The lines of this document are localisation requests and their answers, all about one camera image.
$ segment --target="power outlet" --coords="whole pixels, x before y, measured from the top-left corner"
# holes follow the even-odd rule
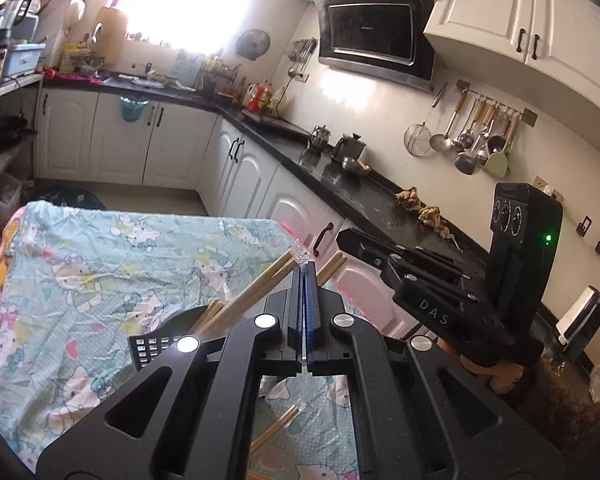
[[[539,176],[535,177],[533,186],[537,187],[540,191],[544,191],[544,188],[547,187],[548,185],[549,185],[549,183],[542,180]],[[555,189],[554,189],[554,193],[552,194],[552,196],[560,203],[562,203],[562,200],[564,199],[564,197]]]

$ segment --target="cabinet handle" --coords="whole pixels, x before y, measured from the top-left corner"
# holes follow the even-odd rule
[[[531,55],[533,59],[538,59],[538,41],[540,41],[540,36],[536,34],[534,36],[534,52]]]
[[[238,152],[240,151],[240,146],[244,146],[244,139],[241,140],[240,144],[238,144],[238,147],[235,149],[234,162],[236,164],[238,164]]]
[[[318,246],[320,245],[320,242],[322,241],[322,239],[324,238],[324,235],[326,234],[327,231],[331,231],[333,230],[333,223],[329,222],[327,224],[327,227],[325,227],[322,232],[320,233],[320,236],[318,236],[318,239],[315,241],[314,244],[314,256],[317,258],[318,256],[320,256],[320,253],[318,252]]]
[[[518,34],[518,48],[516,49],[516,52],[522,52],[522,38],[525,35],[526,30],[524,28],[520,29],[520,33]]]
[[[233,148],[235,146],[235,143],[238,142],[239,140],[240,140],[240,137],[235,137],[234,142],[231,143],[231,147],[229,148],[229,158],[231,160],[234,160],[234,156],[231,154],[231,152],[232,152],[232,150],[233,150]]]

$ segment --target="teal hanging bin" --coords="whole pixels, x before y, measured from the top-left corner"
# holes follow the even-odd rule
[[[142,110],[149,104],[149,101],[136,101],[128,97],[120,98],[120,111],[122,118],[127,123],[135,123],[142,115]]]

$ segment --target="cabinet door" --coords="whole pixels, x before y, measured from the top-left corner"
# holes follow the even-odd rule
[[[231,172],[235,169],[233,155],[240,135],[229,121],[219,118],[206,148],[205,160],[202,163],[198,193],[205,205],[206,212],[211,216],[220,214],[222,196],[226,189]]]
[[[588,0],[536,0],[526,63],[600,107],[600,8]]]
[[[340,231],[355,227],[345,220]],[[330,258],[338,251],[334,240],[325,257]],[[383,334],[401,338],[418,321],[394,303],[394,290],[385,285],[380,270],[346,254],[347,262],[333,276],[338,290],[348,296],[364,316]]]
[[[36,176],[87,180],[97,92],[43,89],[38,109]]]
[[[100,94],[89,158],[89,180],[140,186],[157,103],[149,102],[140,118],[122,118],[120,96]]]
[[[282,167],[276,171],[258,217],[277,220],[311,253],[316,249],[318,268],[342,225],[341,216]]]
[[[256,218],[279,163],[253,140],[243,137],[235,149],[234,165],[220,216]]]
[[[218,115],[160,103],[144,168],[145,186],[196,189]]]
[[[533,0],[437,0],[425,34],[476,44],[524,61],[532,6]]]

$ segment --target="kettle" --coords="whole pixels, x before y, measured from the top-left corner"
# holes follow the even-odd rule
[[[365,149],[366,144],[360,140],[360,136],[353,134],[353,137],[342,136],[331,152],[331,158],[337,163],[342,164],[344,158],[358,159]]]
[[[306,146],[312,150],[320,152],[329,143],[331,132],[327,130],[326,124],[324,126],[316,126],[314,130],[309,134]]]

